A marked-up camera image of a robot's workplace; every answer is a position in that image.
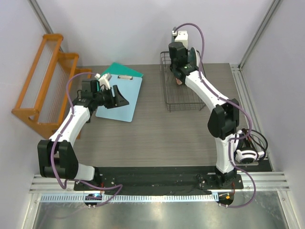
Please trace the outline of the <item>orange wooden rack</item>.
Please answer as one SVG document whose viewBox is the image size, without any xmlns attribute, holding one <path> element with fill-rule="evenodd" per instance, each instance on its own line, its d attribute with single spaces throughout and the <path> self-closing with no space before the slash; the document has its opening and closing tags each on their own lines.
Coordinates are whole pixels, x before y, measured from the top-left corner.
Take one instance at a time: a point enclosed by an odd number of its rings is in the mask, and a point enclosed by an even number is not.
<svg viewBox="0 0 305 229">
<path fill-rule="evenodd" d="M 79 68 L 79 55 L 60 50 L 63 36 L 45 34 L 20 92 L 12 114 L 29 128 L 48 139 L 68 113 L 66 91 L 77 83 L 68 80 L 78 73 L 87 78 L 91 69 Z"/>
</svg>

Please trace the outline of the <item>aluminium frame rail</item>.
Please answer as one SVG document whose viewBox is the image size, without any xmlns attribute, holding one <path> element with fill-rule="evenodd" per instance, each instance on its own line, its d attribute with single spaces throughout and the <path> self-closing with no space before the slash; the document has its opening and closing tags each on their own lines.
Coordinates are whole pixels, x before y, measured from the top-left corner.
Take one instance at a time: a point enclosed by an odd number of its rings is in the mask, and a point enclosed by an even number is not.
<svg viewBox="0 0 305 229">
<path fill-rule="evenodd" d="M 258 123 L 256 114 L 254 112 L 254 106 L 250 98 L 250 92 L 248 91 L 242 71 L 239 69 L 237 64 L 231 64 L 230 68 L 240 98 L 241 106 L 249 114 L 252 120 L 252 131 L 250 132 L 250 136 L 248 137 L 248 139 L 257 150 L 259 151 L 265 150 L 264 160 L 268 160 L 269 152 L 268 152 L 267 143 L 263 138 L 264 136 L 260 128 L 260 125 Z"/>
</svg>

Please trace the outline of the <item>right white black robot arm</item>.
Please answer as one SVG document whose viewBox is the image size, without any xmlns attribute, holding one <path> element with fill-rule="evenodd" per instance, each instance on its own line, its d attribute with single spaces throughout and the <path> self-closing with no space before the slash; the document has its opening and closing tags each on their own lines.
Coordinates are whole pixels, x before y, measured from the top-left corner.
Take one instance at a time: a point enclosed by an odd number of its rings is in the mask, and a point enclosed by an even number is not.
<svg viewBox="0 0 305 229">
<path fill-rule="evenodd" d="M 188 60 L 188 50 L 182 42 L 168 45 L 171 58 L 170 70 L 183 84 L 192 89 L 210 111 L 208 130 L 215 138 L 217 161 L 215 182 L 220 188 L 227 188 L 236 178 L 233 162 L 235 137 L 239 125 L 239 103 L 221 94 L 203 75 L 196 63 Z"/>
</svg>

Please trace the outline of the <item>red teal floral plate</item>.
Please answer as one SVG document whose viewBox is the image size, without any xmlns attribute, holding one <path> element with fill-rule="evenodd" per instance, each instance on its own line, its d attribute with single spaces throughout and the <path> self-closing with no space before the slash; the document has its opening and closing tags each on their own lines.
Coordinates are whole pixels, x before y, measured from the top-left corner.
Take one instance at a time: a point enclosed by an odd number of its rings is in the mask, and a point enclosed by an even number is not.
<svg viewBox="0 0 305 229">
<path fill-rule="evenodd" d="M 199 67 L 200 55 L 194 47 L 192 47 L 188 51 L 188 62 L 192 65 Z"/>
</svg>

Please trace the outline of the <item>light blue clipboard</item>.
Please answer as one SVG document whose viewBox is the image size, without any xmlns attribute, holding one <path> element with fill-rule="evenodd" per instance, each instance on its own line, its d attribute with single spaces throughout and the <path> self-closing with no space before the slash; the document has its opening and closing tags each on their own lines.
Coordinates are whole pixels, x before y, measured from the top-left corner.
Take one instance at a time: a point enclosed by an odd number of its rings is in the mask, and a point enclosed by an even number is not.
<svg viewBox="0 0 305 229">
<path fill-rule="evenodd" d="M 141 84 L 141 77 L 112 74 L 110 79 L 112 92 L 114 93 L 113 86 L 116 85 L 119 93 L 126 101 L 128 101 L 129 104 L 112 109 L 99 106 L 95 113 L 96 117 L 131 122 L 136 108 Z"/>
</svg>

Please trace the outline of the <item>green folder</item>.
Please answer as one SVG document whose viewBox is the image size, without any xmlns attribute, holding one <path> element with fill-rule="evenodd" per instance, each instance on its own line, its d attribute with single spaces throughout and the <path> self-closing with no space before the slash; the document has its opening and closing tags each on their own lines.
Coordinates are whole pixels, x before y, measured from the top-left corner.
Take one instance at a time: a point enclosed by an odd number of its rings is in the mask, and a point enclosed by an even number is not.
<svg viewBox="0 0 305 229">
<path fill-rule="evenodd" d="M 132 77 L 143 77 L 143 73 L 140 73 L 134 69 L 131 69 L 125 65 L 119 64 L 119 63 L 112 63 L 105 71 L 101 73 L 101 75 L 110 73 L 115 75 L 127 75 Z"/>
</svg>

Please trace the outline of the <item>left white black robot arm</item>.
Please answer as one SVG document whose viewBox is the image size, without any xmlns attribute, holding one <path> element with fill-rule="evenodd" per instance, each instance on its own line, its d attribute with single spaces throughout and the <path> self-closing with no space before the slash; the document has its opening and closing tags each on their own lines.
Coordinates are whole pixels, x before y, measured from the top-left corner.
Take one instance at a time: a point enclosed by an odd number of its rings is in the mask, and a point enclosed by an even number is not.
<svg viewBox="0 0 305 229">
<path fill-rule="evenodd" d="M 38 143 L 39 169 L 42 177 L 85 180 L 90 190 L 97 190 L 102 179 L 96 168 L 80 164 L 73 145 L 98 107 L 107 109 L 128 105 L 117 85 L 107 86 L 97 80 L 83 80 L 77 97 L 59 129 L 47 140 Z"/>
</svg>

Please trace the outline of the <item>white black headset device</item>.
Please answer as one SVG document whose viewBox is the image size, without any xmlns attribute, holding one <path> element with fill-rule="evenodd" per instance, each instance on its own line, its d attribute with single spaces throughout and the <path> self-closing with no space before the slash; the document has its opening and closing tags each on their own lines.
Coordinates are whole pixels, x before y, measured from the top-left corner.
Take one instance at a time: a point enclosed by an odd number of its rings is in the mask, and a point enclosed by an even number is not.
<svg viewBox="0 0 305 229">
<path fill-rule="evenodd" d="M 243 165 L 264 160 L 267 149 L 267 139 L 256 130 L 252 130 L 246 138 L 233 141 L 234 160 Z"/>
</svg>

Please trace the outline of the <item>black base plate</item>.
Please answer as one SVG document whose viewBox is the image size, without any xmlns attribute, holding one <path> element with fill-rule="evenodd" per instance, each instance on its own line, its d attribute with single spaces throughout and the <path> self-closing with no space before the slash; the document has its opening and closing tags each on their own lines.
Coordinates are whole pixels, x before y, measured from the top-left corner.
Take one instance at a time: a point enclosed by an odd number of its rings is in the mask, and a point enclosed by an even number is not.
<svg viewBox="0 0 305 229">
<path fill-rule="evenodd" d="M 68 181 L 75 181 L 75 191 L 102 187 L 112 194 L 122 185 L 121 195 L 198 195 L 216 189 L 243 189 L 259 172 L 271 170 L 265 165 L 242 169 L 221 175 L 214 166 L 96 167 L 92 180 L 70 177 Z"/>
</svg>

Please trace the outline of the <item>pink cream plate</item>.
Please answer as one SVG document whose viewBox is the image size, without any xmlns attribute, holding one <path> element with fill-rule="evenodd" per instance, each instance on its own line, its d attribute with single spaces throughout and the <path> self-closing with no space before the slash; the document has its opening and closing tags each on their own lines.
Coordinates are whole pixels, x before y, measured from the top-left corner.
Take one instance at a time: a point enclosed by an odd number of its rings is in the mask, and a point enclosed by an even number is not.
<svg viewBox="0 0 305 229">
<path fill-rule="evenodd" d="M 176 83 L 178 85 L 184 85 L 185 84 L 185 79 L 184 78 L 182 78 L 182 79 L 175 78 L 175 79 L 176 79 Z"/>
</svg>

